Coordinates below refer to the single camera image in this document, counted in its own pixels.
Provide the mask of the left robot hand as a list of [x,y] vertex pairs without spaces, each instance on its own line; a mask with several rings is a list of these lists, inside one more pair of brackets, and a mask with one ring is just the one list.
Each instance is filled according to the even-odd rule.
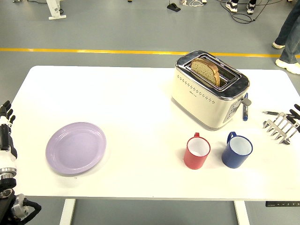
[[15,120],[11,103],[7,100],[0,106],[0,167],[14,167],[17,150],[13,144],[11,128]]

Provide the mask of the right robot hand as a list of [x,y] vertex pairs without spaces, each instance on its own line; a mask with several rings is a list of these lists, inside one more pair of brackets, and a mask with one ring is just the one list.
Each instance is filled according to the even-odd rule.
[[290,109],[290,114],[287,116],[289,122],[296,128],[296,130],[290,134],[289,138],[291,138],[296,132],[300,132],[300,106],[298,104],[294,105],[296,110]]

